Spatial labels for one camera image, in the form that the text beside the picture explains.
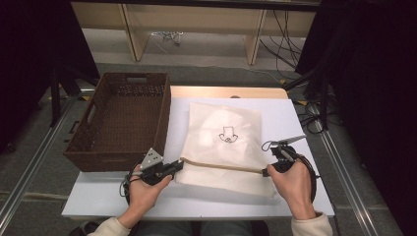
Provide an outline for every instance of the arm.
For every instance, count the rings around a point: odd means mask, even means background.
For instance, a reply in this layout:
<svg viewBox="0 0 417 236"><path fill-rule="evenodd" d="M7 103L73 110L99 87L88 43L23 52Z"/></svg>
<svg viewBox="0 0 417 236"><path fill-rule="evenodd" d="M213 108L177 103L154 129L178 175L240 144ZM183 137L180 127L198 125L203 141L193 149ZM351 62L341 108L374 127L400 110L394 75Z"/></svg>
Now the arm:
<svg viewBox="0 0 417 236"><path fill-rule="evenodd" d="M285 173L279 173L269 165L268 174L291 210L294 235L332 234L327 216L316 212L310 200L310 174L301 161L296 161Z"/></svg>
<svg viewBox="0 0 417 236"><path fill-rule="evenodd" d="M168 186L172 176L166 176L158 184L151 186L137 176L131 178L129 187L130 204L126 211L119 217L112 217L100 224L94 233L89 236L126 236L142 216L156 203L160 192Z"/></svg>

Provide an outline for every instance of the brown wicker basket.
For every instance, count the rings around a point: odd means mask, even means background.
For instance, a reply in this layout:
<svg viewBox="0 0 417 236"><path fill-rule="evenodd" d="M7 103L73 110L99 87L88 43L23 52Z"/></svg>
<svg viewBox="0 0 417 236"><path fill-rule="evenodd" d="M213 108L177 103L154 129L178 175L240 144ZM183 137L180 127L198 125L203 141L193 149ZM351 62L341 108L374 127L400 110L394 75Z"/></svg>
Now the brown wicker basket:
<svg viewBox="0 0 417 236"><path fill-rule="evenodd" d="M81 171L126 171L163 155L171 89L164 73L106 73L64 155Z"/></svg>

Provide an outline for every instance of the gray carpet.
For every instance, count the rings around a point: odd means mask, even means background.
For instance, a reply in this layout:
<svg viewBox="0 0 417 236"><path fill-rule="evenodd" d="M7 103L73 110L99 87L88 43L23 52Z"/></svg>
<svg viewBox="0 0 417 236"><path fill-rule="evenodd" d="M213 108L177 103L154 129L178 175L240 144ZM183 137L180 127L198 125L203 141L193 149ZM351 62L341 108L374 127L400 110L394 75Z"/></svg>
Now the gray carpet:
<svg viewBox="0 0 417 236"><path fill-rule="evenodd" d="M172 67L172 66L135 66L97 64L102 75L105 72L167 72L172 85L183 86L230 86L230 87L280 87L276 71L253 72L244 69ZM286 77L297 78L294 73L285 73ZM82 87L90 87L80 82ZM289 96L302 99L303 88L295 88ZM42 109L35 110L30 121L24 126L20 135L14 140L16 151L3 152L0 155L0 205L4 204L7 193L12 191L20 176L37 150L50 123L50 100L48 94L42 100ZM48 152L42 166L35 176L29 192L55 195L55 199L35 199L27 197L20 204L12 218L5 235L68 235L79 221L61 216L65 200L78 176L78 169L62 154L72 125L79 120L87 106L87 102L78 100L66 117L63 127ZM304 112L304 106L295 105L297 113ZM359 165L355 147L352 145L342 126L329 124L333 140L345 161L360 196L363 198L371 216L375 219L380 235L401 235L395 221L390 215L384 200L375 188L367 171ZM350 202L338 180L328 152L322 142L321 135L313 135L305 129L307 140L321 172L328 195L333 204L336 217L330 219L334 235L363 235ZM290 235L289 218L268 220L270 235Z"/></svg>

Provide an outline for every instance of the hand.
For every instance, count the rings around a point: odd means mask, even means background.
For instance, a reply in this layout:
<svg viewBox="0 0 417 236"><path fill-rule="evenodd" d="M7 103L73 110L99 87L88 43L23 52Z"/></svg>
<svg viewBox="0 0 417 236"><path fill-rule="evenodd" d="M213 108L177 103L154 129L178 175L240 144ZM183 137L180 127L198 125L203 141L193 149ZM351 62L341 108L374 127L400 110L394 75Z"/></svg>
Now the hand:
<svg viewBox="0 0 417 236"><path fill-rule="evenodd" d="M312 191L310 173L304 163L296 161L285 173L279 173L268 165L268 174L276 190L287 201L295 219L316 217L310 196Z"/></svg>
<svg viewBox="0 0 417 236"><path fill-rule="evenodd" d="M126 228L132 228L141 220L142 216L155 206L156 199L160 192L168 186L172 176L168 175L159 183L151 186L138 176L132 176L129 186L130 204L126 211L118 218L119 222Z"/></svg>

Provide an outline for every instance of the white tote bag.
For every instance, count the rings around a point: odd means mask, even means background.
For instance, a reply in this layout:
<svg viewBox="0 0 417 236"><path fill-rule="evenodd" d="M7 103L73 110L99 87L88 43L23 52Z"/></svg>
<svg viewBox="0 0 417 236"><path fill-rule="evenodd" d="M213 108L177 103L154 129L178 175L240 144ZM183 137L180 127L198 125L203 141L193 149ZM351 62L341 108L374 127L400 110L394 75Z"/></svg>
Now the white tote bag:
<svg viewBox="0 0 417 236"><path fill-rule="evenodd" d="M273 197L276 190L270 178L262 174L206 167L266 168L268 163L261 150L260 137L258 110L190 103L188 134L181 154L187 161L176 174L176 181Z"/></svg>

